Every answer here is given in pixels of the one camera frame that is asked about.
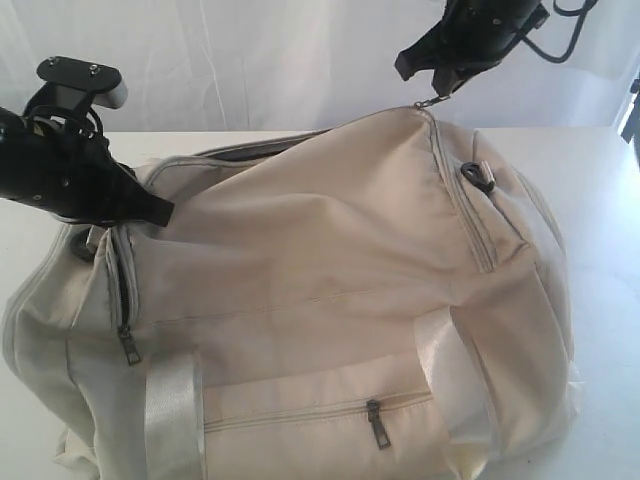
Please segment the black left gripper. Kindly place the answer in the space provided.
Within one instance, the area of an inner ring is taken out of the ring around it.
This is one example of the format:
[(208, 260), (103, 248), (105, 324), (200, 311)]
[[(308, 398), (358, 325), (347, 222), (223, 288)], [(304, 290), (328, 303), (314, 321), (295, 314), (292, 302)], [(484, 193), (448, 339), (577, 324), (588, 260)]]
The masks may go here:
[(62, 218), (72, 230), (144, 221), (166, 227), (174, 203), (115, 162), (108, 141), (4, 114), (4, 198)]

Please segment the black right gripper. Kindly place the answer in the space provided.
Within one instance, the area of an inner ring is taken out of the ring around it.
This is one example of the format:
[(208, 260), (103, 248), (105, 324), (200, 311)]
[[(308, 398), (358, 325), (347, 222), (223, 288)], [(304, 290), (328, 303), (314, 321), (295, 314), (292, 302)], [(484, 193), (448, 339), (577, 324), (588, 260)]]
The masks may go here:
[(541, 1), (447, 1), (440, 29), (431, 29), (398, 53), (402, 80), (433, 70), (438, 96), (451, 96), (495, 67), (532, 29), (549, 17)]

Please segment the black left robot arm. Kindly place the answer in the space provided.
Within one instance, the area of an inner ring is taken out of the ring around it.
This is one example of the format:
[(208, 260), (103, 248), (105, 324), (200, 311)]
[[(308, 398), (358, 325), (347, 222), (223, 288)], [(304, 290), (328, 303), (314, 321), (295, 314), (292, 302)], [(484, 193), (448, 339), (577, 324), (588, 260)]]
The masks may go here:
[(37, 106), (20, 116), (1, 110), (1, 197), (67, 223), (168, 225), (174, 204), (117, 162), (94, 111)]

